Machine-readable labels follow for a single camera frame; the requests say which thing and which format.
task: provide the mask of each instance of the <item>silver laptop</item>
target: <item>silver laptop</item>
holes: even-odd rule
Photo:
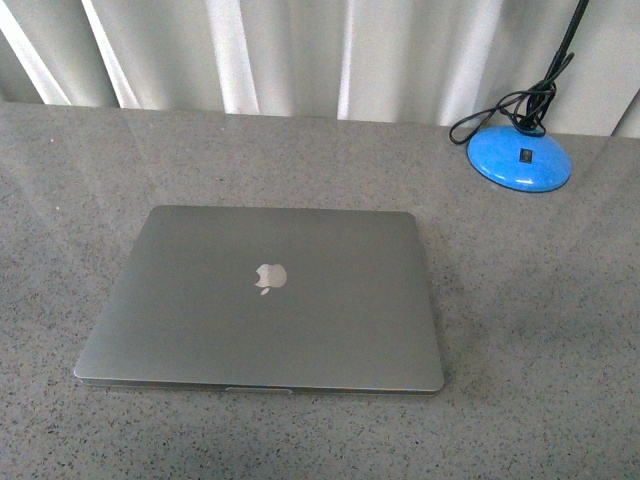
[[[156,207],[74,374],[90,385],[433,394],[444,378],[415,219]]]

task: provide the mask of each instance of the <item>curtain fold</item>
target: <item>curtain fold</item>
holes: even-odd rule
[[[0,0],[0,99],[450,125],[544,76],[577,0]],[[593,0],[551,132],[640,137],[640,2]]]

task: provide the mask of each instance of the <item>black cable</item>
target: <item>black cable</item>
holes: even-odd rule
[[[573,13],[573,17],[571,17],[569,27],[567,28],[564,38],[562,39],[562,43],[560,44],[560,48],[558,48],[558,51],[554,55],[544,79],[540,80],[528,90],[520,90],[505,95],[500,99],[500,101],[498,101],[495,107],[487,108],[486,110],[474,113],[456,122],[449,130],[449,140],[451,140],[456,145],[467,143],[469,140],[471,140],[471,137],[478,133],[478,131],[491,119],[491,117],[495,115],[496,112],[500,112],[501,114],[505,115],[511,121],[514,128],[518,132],[531,137],[544,136],[547,130],[542,124],[542,120],[547,114],[549,105],[556,96],[557,88],[555,80],[562,73],[562,71],[567,68],[567,65],[569,65],[571,60],[573,60],[573,53],[567,55],[567,50],[569,49],[569,44],[571,43],[571,40],[573,39],[573,36],[578,29],[578,25],[580,24],[580,20],[582,20],[582,16],[584,15],[588,4],[589,0],[580,0],[578,2],[578,6]],[[522,115],[521,113],[519,113],[519,110],[525,101],[526,113]],[[511,112],[507,110],[507,108],[511,107],[512,105],[515,105],[515,107]],[[453,136],[453,132],[456,128],[464,125],[470,120],[481,117],[483,115],[484,118],[482,119],[480,124],[462,140],[458,140]]]
[[[550,78],[539,81],[527,90],[511,92],[502,97],[495,107],[481,110],[480,112],[476,112],[462,120],[459,120],[449,130],[449,139],[456,145],[467,143],[471,140],[471,137],[478,133],[478,131],[480,131],[480,129],[491,119],[491,117],[496,114],[496,112],[500,112],[502,115],[505,115],[511,121],[515,129],[520,133],[531,137],[542,137],[547,132],[542,124],[542,119],[547,113],[549,104],[556,96],[557,87],[555,80],[562,71],[567,68],[571,60],[573,60],[573,53],[567,55],[564,61],[560,64],[558,70]],[[523,115],[520,113],[520,108],[525,101],[527,102],[526,113]],[[507,110],[507,108],[512,105],[515,105],[513,111]],[[482,121],[471,131],[471,133],[469,133],[469,135],[461,140],[458,140],[453,136],[453,132],[461,125],[483,115],[484,118]]]

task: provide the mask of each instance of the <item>lamp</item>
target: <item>lamp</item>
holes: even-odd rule
[[[573,166],[569,154],[550,135],[542,120],[556,95],[555,80],[574,57],[567,54],[589,0],[580,0],[571,18],[560,48],[553,57],[544,79],[528,90],[505,95],[495,107],[463,118],[451,127],[450,140],[462,145],[469,142],[467,156],[471,165],[495,183],[523,192],[548,192],[563,186]],[[518,113],[526,101],[526,113]],[[514,106],[513,112],[508,108]],[[496,113],[511,120],[510,126],[482,129]],[[478,117],[480,124],[465,138],[453,136],[456,128]]]

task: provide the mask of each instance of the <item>granite countertop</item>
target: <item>granite countertop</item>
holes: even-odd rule
[[[447,130],[0,104],[6,478],[640,478],[640,141],[558,135],[549,194]],[[72,375],[159,204],[407,210],[432,398],[90,388]]]

